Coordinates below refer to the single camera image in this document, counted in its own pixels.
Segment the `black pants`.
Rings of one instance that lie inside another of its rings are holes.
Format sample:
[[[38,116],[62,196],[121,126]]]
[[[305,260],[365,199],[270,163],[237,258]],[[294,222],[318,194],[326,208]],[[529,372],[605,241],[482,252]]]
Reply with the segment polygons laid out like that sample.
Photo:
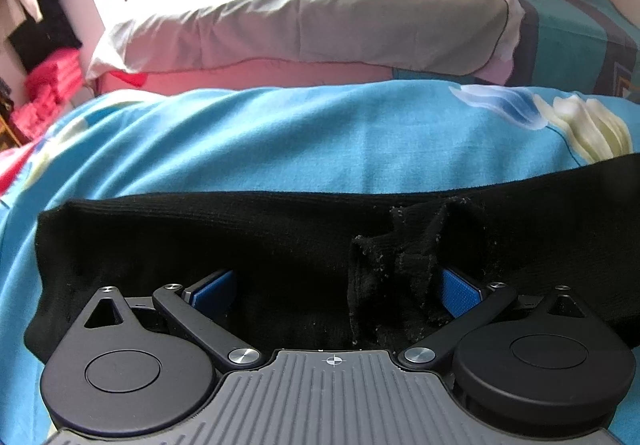
[[[639,343],[639,159],[428,194],[191,192],[40,214],[26,347],[46,361],[96,290],[142,297],[213,272],[217,321],[263,349],[390,349],[446,323],[442,273],[524,295],[570,287]]]

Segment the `teal grey patterned blanket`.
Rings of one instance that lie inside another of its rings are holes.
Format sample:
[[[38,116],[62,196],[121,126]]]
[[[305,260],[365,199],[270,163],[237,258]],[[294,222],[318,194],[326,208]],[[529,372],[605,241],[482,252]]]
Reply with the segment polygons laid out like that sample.
[[[639,92],[639,30],[608,0],[393,0],[394,80]]]

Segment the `hanging dark clothes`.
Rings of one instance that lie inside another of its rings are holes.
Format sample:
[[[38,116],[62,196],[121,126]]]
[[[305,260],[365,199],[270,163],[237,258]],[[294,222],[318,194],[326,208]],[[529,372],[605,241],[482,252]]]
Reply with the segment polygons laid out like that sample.
[[[82,47],[61,0],[1,0],[1,43],[27,73],[59,49]]]

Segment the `pink red clothes pile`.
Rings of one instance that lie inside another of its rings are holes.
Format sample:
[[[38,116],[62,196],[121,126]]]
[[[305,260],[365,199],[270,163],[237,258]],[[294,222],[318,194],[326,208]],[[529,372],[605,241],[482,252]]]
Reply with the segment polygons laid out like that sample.
[[[79,50],[61,48],[27,75],[27,101],[10,116],[21,140],[42,136],[85,84]]]

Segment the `grey pillow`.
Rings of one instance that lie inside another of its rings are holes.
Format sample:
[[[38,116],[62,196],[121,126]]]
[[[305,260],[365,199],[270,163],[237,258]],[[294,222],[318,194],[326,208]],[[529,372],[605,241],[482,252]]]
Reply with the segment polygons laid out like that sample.
[[[518,0],[131,0],[96,44],[88,75],[272,59],[477,74],[501,84],[524,15]]]

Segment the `blue floral bedsheet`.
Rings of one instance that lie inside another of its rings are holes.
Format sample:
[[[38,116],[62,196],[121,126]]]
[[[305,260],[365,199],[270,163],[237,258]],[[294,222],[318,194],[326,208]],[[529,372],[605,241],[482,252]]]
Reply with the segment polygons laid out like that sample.
[[[42,292],[40,214],[138,194],[428,194],[634,154],[639,107],[544,87],[436,80],[163,96],[118,90],[49,128],[1,197],[1,439],[50,419],[24,334]]]

